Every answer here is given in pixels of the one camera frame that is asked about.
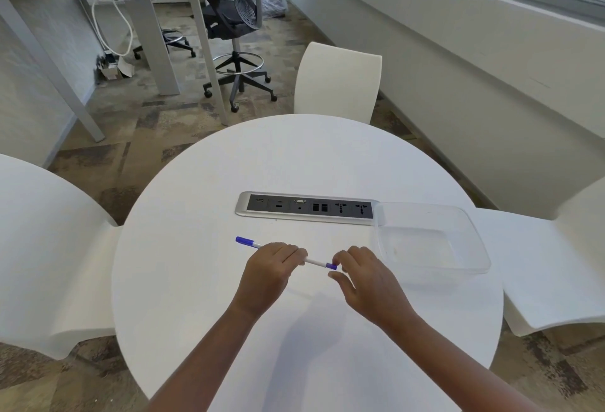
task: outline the clear plastic box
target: clear plastic box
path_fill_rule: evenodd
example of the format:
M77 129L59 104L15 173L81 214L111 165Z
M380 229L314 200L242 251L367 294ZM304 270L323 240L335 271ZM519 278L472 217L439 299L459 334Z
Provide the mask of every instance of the clear plastic box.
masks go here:
M381 260L406 284L459 284L491 262L466 212L422 203L373 204Z

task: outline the table power strip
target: table power strip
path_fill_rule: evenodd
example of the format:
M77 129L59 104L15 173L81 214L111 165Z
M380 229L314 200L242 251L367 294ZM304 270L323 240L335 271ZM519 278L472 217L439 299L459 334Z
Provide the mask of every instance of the table power strip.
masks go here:
M372 203L376 201L246 191L239 195L235 213L255 218L371 226L374 222Z

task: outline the pen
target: pen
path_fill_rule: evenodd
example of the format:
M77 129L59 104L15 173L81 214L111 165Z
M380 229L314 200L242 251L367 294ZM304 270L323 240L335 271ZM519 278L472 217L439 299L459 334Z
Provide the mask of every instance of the pen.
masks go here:
M260 243L255 242L254 240L249 240L248 238L243 237L235 237L235 241L241 243L242 245L251 246L253 248L261 248L262 245ZM337 266L331 263L320 263L319 261L314 261L313 259L305 258L306 263L315 264L320 267L327 267L328 269L332 269L333 271L337 270Z

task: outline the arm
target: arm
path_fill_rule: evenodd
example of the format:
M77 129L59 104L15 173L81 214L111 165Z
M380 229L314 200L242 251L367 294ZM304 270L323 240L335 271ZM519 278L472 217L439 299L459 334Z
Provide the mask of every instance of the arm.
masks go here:
M465 412L540 412L532 401L481 366L416 314L393 273L367 248L332 260L347 303L380 327Z
M281 295L292 271L306 257L306 250L285 243L269 243L256 251L223 316L155 393L147 410L207 410L252 327Z

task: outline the hand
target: hand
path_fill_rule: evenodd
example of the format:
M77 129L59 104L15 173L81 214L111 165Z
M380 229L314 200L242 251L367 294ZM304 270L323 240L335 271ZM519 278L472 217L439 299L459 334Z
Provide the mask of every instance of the hand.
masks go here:
M255 252L241 276L230 308L257 320L277 300L307 250L285 243L269 243Z
M341 272L328 273L340 285L347 304L387 335L418 318L393 272L370 249L352 246L336 253L332 264L342 265L351 278Z

